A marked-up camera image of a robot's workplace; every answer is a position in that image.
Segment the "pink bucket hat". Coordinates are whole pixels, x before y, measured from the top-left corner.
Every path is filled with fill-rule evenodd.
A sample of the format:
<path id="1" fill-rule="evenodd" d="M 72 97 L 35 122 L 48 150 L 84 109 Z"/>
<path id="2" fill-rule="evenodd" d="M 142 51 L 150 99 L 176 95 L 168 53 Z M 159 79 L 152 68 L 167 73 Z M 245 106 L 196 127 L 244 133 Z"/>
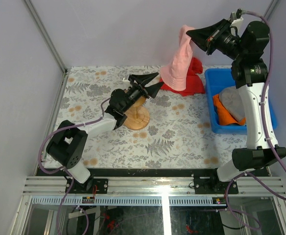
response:
<path id="1" fill-rule="evenodd" d="M 171 61 L 160 68 L 160 77 L 163 81 L 162 90 L 167 88 L 174 91 L 184 91 L 187 87 L 187 73 L 193 57 L 191 37 L 187 35 L 193 27 L 183 25 L 179 31 L 179 46 Z"/>

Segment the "wooden hat stand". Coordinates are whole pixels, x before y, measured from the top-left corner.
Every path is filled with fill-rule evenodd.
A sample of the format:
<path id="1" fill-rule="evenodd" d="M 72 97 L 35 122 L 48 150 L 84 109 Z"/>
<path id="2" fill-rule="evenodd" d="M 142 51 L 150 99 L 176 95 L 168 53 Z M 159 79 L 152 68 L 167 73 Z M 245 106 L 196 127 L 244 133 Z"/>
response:
<path id="1" fill-rule="evenodd" d="M 139 98 L 126 112 L 127 119 L 123 123 L 130 130 L 142 130 L 150 121 L 150 113 L 143 106 L 146 98 Z"/>

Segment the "red cloth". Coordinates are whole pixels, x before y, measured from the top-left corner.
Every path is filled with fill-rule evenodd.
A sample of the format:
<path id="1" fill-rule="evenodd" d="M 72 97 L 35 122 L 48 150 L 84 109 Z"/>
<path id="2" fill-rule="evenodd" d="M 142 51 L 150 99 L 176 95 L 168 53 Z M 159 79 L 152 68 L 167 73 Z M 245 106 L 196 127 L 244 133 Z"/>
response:
<path id="1" fill-rule="evenodd" d="M 205 89 L 202 80 L 198 74 L 202 74 L 203 66 L 199 59 L 193 57 L 191 59 L 190 66 L 188 68 L 186 76 L 186 88 L 183 91 L 175 91 L 166 84 L 161 87 L 161 90 L 171 91 L 175 94 L 180 94 L 181 96 L 189 96 L 194 94 L 204 94 Z"/>

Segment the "grey bucket hat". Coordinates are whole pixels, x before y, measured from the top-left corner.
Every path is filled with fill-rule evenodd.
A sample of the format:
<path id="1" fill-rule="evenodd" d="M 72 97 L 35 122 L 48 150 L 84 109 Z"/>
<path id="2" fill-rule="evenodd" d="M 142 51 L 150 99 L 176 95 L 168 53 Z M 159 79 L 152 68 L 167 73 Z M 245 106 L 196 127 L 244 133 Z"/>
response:
<path id="1" fill-rule="evenodd" d="M 219 100 L 237 121 L 245 118 L 243 102 L 235 86 L 223 89 L 219 93 Z"/>

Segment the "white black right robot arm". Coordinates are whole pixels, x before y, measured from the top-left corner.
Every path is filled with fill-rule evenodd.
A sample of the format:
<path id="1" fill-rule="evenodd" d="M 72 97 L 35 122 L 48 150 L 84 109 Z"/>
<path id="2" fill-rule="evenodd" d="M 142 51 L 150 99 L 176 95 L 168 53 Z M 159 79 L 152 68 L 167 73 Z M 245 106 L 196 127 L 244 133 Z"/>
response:
<path id="1" fill-rule="evenodd" d="M 221 193 L 227 182 L 240 174 L 280 162 L 286 149 L 275 137 L 268 105 L 270 69 L 262 60 L 265 47 L 271 42 L 268 24 L 252 21 L 241 36 L 232 20 L 223 19 L 212 26 L 194 29 L 183 26 L 179 32 L 179 48 L 171 62 L 160 69 L 164 89 L 175 92 L 196 90 L 200 86 L 187 74 L 195 43 L 207 54 L 218 50 L 232 59 L 231 73 L 242 100 L 247 125 L 245 148 L 235 149 L 231 160 L 219 167 L 210 180 L 210 189 Z"/>

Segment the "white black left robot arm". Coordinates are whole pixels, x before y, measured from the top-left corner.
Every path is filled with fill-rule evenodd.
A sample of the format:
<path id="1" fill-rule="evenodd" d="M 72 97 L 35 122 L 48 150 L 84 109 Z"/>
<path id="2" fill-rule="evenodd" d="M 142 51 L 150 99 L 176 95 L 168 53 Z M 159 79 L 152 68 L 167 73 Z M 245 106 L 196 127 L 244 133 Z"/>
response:
<path id="1" fill-rule="evenodd" d="M 119 128 L 127 119 L 126 111 L 140 98 L 155 98 L 164 83 L 158 82 L 150 86 L 148 83 L 158 75 L 157 72 L 129 75 L 128 90 L 113 90 L 107 99 L 108 107 L 102 110 L 99 118 L 81 124 L 65 120 L 49 135 L 46 152 L 77 181 L 76 187 L 82 193 L 90 192 L 94 186 L 90 171 L 81 161 L 87 137 L 98 136 Z"/>

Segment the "blue plastic bin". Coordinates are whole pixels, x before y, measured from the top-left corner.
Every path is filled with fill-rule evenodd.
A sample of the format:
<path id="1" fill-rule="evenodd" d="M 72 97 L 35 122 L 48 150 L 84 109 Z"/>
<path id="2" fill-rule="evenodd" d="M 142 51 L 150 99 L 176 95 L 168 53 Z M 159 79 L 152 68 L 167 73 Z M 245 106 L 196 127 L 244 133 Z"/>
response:
<path id="1" fill-rule="evenodd" d="M 212 131 L 216 134 L 264 135 L 261 98 L 264 83 L 237 88 L 230 69 L 205 71 Z"/>

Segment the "floral patterned table mat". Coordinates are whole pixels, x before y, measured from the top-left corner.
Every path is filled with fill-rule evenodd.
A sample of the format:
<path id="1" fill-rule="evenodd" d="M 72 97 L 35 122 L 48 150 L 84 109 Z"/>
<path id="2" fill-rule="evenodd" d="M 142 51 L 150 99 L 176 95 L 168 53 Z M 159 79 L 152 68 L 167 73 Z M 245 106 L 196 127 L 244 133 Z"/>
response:
<path id="1" fill-rule="evenodd" d="M 97 119 L 106 99 L 128 86 L 130 74 L 159 71 L 159 66 L 72 67 L 56 120 L 82 123 Z M 168 91 L 148 99 L 149 124 L 134 131 L 122 126 L 88 137 L 82 162 L 88 168 L 215 168 L 231 159 L 246 136 L 211 129 L 204 94 L 182 97 Z"/>

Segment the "orange hat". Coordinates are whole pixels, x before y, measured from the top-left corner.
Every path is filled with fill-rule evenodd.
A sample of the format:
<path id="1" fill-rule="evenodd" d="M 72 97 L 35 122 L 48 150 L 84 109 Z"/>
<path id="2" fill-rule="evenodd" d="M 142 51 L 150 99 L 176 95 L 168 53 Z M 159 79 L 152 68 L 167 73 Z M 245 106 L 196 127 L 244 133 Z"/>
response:
<path id="1" fill-rule="evenodd" d="M 216 108 L 216 113 L 218 115 L 219 125 L 228 126 L 228 125 L 239 125 L 244 126 L 246 124 L 246 119 L 243 118 L 241 121 L 237 121 L 228 110 L 222 105 L 219 100 L 219 95 L 216 94 L 213 96 L 214 107 Z"/>

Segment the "right aluminium corner post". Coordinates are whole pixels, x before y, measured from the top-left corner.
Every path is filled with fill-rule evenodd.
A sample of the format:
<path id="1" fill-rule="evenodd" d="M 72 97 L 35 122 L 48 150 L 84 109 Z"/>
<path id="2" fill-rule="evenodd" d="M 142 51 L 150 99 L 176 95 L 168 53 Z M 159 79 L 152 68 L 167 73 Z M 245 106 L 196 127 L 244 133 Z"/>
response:
<path id="1" fill-rule="evenodd" d="M 280 2 L 281 0 L 271 0 L 263 16 L 267 19 L 270 19 L 276 8 L 279 6 Z"/>

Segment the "aluminium corner frame post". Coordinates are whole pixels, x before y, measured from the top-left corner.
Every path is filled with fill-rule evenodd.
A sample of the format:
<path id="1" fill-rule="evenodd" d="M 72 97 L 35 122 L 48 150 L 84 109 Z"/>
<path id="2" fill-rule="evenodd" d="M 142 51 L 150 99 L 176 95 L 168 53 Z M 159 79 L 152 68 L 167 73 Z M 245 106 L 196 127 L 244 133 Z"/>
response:
<path id="1" fill-rule="evenodd" d="M 23 0 L 22 1 L 25 5 L 25 7 L 27 8 L 27 10 L 29 11 L 29 14 L 31 16 L 31 18 L 33 19 L 36 27 L 38 28 L 38 31 L 40 32 L 43 40 L 45 41 L 50 53 L 52 54 L 58 68 L 60 69 L 60 71 L 63 74 L 66 74 L 68 69 L 66 67 L 66 65 L 64 64 L 61 56 L 59 55 L 38 11 L 36 10 L 33 2 L 31 0 Z"/>

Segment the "aluminium mounting rail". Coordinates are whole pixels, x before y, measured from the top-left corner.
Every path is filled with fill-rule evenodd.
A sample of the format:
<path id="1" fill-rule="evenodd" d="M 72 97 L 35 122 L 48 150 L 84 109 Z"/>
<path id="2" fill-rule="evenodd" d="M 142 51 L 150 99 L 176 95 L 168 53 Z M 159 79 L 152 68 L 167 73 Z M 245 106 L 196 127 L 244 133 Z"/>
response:
<path id="1" fill-rule="evenodd" d="M 91 189 L 95 195 L 107 196 L 170 196 L 222 195 L 226 186 L 212 190 L 206 177 L 96 177 Z M 29 176 L 25 181 L 24 195 L 64 195 L 69 182 L 61 176 Z M 232 195 L 247 197 L 269 197 L 272 194 L 252 177 L 236 180 L 229 192 Z"/>

